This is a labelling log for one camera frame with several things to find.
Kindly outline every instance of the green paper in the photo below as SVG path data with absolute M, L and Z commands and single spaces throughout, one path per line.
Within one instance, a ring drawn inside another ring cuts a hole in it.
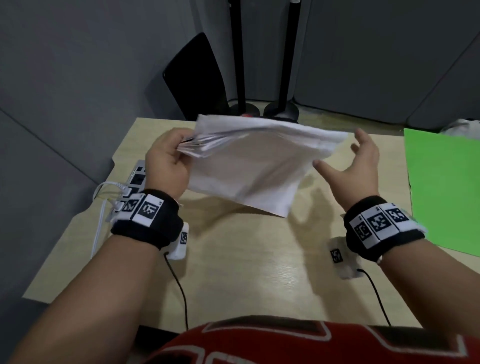
M 480 256 L 480 141 L 404 133 L 413 217 L 434 244 Z

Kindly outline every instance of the gray partition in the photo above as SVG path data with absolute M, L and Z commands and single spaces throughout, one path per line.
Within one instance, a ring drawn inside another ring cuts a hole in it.
M 407 125 L 440 129 L 456 119 L 480 120 L 480 36 L 408 118 Z
M 278 99 L 289 0 L 241 2 L 245 94 L 247 99 Z M 288 98 L 293 97 L 311 0 L 302 0 Z
M 295 100 L 403 123 L 480 29 L 480 2 L 312 2 Z
M 2 1 L 0 107 L 101 182 L 135 118 L 154 117 L 144 96 L 149 81 L 201 30 L 191 3 Z M 224 17 L 220 25 L 229 28 L 221 3 L 206 21 L 207 34 L 216 36 L 212 17 Z M 228 50 L 212 48 L 228 61 Z M 163 118 L 181 115 L 166 87 L 160 99 Z
M 27 329 L 35 319 L 20 297 L 72 217 L 89 206 L 96 184 L 1 111 L 0 145 L 5 207 L 0 212 L 0 355 L 5 356 L 17 328 Z

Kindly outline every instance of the white paper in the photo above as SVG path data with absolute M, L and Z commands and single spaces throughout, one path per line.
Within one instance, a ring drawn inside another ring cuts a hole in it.
M 312 161 L 346 137 L 285 121 L 199 115 L 193 139 L 178 150 L 194 158 L 190 190 L 286 217 Z

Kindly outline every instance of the left hand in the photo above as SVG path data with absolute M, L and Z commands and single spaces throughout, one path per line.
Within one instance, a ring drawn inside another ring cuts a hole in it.
M 177 150 L 180 142 L 193 135 L 192 129 L 173 128 L 154 141 L 145 156 L 145 189 L 152 188 L 178 200 L 190 179 L 192 157 Z

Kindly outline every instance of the table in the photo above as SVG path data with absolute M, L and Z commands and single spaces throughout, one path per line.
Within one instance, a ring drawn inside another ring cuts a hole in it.
M 190 121 L 138 118 L 113 156 L 108 181 L 125 182 L 158 135 Z M 411 211 L 403 137 L 372 135 L 380 149 L 379 186 L 386 200 Z M 327 159 L 338 169 L 350 165 L 352 134 Z M 105 187 L 102 198 L 116 196 Z M 75 216 L 24 294 L 45 303 L 88 263 L 101 199 Z M 278 315 L 359 324 L 386 324 L 366 277 L 341 280 L 326 242 L 344 236 L 341 215 L 328 184 L 312 169 L 301 182 L 290 215 L 280 218 L 218 197 L 186 191 L 180 216 L 190 224 L 187 257 L 173 261 L 185 291 L 190 327 L 241 315 Z M 107 237 L 104 224 L 102 237 Z M 477 272 L 480 258 L 446 251 Z M 363 260 L 393 325 L 420 326 L 400 295 L 372 262 Z M 159 255 L 141 324 L 183 332 L 180 290 Z

